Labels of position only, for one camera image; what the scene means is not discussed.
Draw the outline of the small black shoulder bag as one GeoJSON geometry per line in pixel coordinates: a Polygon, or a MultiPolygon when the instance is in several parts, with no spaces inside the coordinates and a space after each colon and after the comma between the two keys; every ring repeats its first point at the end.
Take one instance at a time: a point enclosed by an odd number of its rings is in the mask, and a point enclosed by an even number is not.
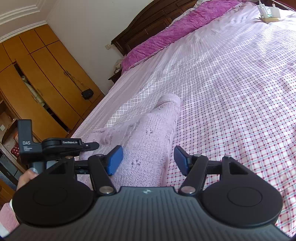
{"type": "Polygon", "coordinates": [[[89,89],[86,89],[83,92],[81,92],[81,95],[85,100],[89,100],[93,97],[94,92],[92,89],[89,88],[89,89]]]}

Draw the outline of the person's left hand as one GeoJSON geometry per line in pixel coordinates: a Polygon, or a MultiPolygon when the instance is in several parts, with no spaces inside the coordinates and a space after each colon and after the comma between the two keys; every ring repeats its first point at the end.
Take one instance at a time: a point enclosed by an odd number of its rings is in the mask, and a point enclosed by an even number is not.
{"type": "Polygon", "coordinates": [[[38,173],[32,171],[31,169],[28,169],[18,179],[18,185],[16,187],[16,190],[19,190],[21,187],[23,187],[24,185],[26,185],[30,180],[33,180],[37,176],[38,176],[38,173]]]}

